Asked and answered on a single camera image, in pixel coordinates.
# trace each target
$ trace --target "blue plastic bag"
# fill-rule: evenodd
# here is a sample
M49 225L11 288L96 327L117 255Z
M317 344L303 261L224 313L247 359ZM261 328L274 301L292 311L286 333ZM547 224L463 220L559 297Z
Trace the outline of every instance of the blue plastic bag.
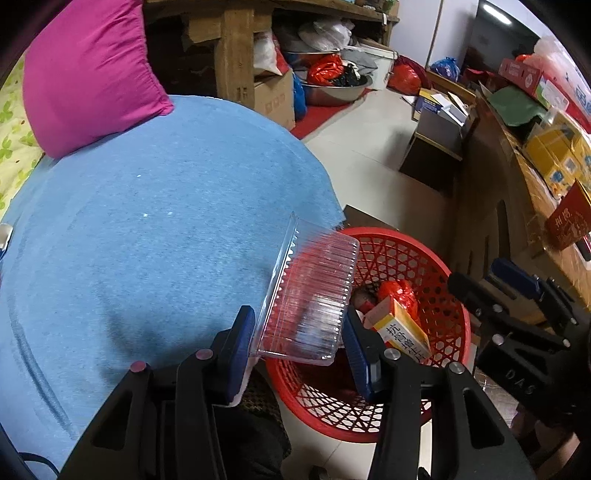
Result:
M452 57L445 57L443 60L437 60L430 68L432 72L435 72L452 82L457 82L460 78L460 67L457 66L456 59Z
M301 85L300 78L294 74L294 114L296 120L305 117L308 107L306 107L306 96L304 88Z

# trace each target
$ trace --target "red plastic bag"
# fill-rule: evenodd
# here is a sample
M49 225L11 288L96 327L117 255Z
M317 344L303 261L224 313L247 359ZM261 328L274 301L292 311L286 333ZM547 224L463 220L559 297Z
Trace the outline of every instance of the red plastic bag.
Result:
M275 53L277 55L277 68L281 72L282 75L285 75L287 72L290 71L289 64L283 58L283 53L281 53L281 46L279 45L279 41L275 34L273 34L273 45L275 45Z
M392 297L410 315L421 329L423 328L421 320L418 317L418 302L414 296L413 287L408 280L388 280L382 282L378 289L378 301L382 301L386 297Z
M336 53L333 53L322 57L310 67L307 80L311 85L331 87L332 83L329 80L340 77L344 70L342 60Z
M388 86L403 95L418 95L421 79L410 65L400 63L392 68Z

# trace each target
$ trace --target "white plastic bag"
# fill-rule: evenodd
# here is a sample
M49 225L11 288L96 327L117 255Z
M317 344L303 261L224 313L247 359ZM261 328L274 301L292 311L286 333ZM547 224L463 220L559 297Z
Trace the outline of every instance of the white plastic bag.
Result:
M260 74L262 71L282 75L277 67L277 52L275 51L273 32L271 30L255 34L254 68L255 75Z
M345 24L340 18L322 18L303 24L298 30L300 38L310 47L320 51L338 51L349 45L353 24Z
M318 35L328 38L338 49L349 45L353 24L347 21L346 25L340 18L322 18L314 22L314 29Z
M546 77L564 89L591 122L591 89L558 39L541 37L535 44L534 53L524 63L542 70Z

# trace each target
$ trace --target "metal basin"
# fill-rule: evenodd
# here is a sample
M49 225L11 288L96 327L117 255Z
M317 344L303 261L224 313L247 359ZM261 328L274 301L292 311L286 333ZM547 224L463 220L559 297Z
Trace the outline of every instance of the metal basin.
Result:
M371 77L365 77L365 83L357 87L324 87L302 83L306 95L306 105L341 106L353 103L366 88L371 87Z

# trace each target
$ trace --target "tiled floor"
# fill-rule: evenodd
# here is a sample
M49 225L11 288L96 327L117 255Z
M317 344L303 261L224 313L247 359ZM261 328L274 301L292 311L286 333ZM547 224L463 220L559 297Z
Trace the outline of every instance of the tiled floor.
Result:
M397 171L417 123L390 90L371 92L304 143L332 180L339 202L364 211L437 250L447 200Z
M344 207L349 204L437 249L447 200L399 173L416 127L399 94L372 92L362 103L304 139L322 162ZM315 432L280 402L293 452L282 466L286 480L304 480L313 465L332 478L365 480L375 444L346 443ZM420 465L430 470L431 424L421 431Z

